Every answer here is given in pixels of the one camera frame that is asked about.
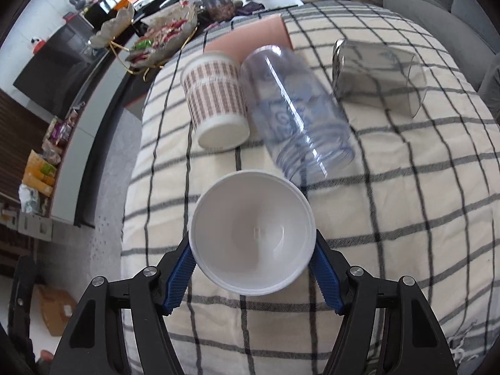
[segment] plaid blanket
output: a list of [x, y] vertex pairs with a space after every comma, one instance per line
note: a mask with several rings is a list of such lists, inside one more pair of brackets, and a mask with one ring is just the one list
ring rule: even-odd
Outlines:
[[[295, 51], [329, 91], [339, 38], [382, 42], [422, 60], [428, 91], [413, 120], [342, 104], [356, 158], [335, 178], [308, 185], [307, 197], [318, 229], [351, 265], [375, 277], [417, 280], [457, 365], [483, 356], [500, 328], [498, 125], [443, 46], [400, 15], [326, 1], [282, 16]], [[157, 264], [180, 242], [196, 201], [216, 179], [237, 169], [280, 173], [254, 132], [235, 150], [202, 150], [179, 83], [183, 67], [208, 41], [246, 21], [192, 41], [148, 94], [125, 207], [123, 278]], [[181, 307], [166, 319], [190, 375], [319, 374], [341, 321], [308, 270], [280, 292], [244, 297], [217, 287], [198, 268]], [[124, 327], [132, 368], [140, 371], [129, 313]], [[378, 314], [367, 372], [379, 355], [382, 329]]]

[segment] cup bottom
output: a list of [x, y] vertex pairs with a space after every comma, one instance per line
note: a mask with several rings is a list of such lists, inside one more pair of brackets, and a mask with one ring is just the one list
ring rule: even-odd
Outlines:
[[232, 149], [250, 136], [246, 117], [241, 114], [219, 114], [207, 118], [196, 130], [196, 140], [204, 149]]

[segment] gray sofa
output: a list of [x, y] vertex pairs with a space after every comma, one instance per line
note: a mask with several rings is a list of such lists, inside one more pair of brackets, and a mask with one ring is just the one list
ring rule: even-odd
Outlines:
[[494, 117], [500, 115], [500, 35], [476, 0], [354, 0], [383, 6], [434, 35]]

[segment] yellow object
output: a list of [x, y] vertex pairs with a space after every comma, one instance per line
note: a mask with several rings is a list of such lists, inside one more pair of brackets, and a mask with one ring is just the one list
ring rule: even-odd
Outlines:
[[48, 184], [43, 183], [41, 180], [38, 180], [33, 175], [25, 173], [24, 177], [22, 178], [22, 182], [26, 186], [29, 186], [30, 188], [38, 190], [41, 194], [44, 194], [48, 198], [52, 196], [52, 188], [51, 188], [51, 186], [49, 186]]
[[56, 180], [53, 177], [45, 176], [43, 173], [41, 173], [41, 171], [30, 168], [30, 167], [27, 167], [26, 170], [24, 171], [24, 176], [26, 176], [26, 175], [31, 175], [35, 179], [38, 179], [38, 180], [42, 181], [43, 183], [48, 184], [49, 186], [54, 186], [54, 183], [56, 182]]
[[51, 176], [51, 178], [54, 178], [54, 176], [56, 176], [56, 168], [47, 161], [45, 161], [45, 159], [43, 159], [33, 150], [29, 154], [26, 168], [33, 168], [35, 170], [39, 170], [45, 176]]

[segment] screw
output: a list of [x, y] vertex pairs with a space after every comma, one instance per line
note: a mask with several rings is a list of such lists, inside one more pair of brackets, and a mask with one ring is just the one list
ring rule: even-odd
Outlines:
[[412, 277], [403, 277], [403, 283], [406, 286], [413, 286], [415, 284], [415, 279], [413, 279]]
[[349, 272], [351, 273], [351, 275], [354, 275], [355, 277], [360, 277], [361, 275], [364, 274], [364, 270], [363, 268], [360, 268], [360, 267], [352, 267]]
[[142, 274], [145, 277], [152, 277], [152, 276], [156, 275], [157, 272], [158, 272], [158, 270], [156, 269], [156, 267], [146, 267], [142, 271]]
[[103, 277], [95, 277], [92, 279], [92, 286], [101, 286], [104, 283], [104, 278]]

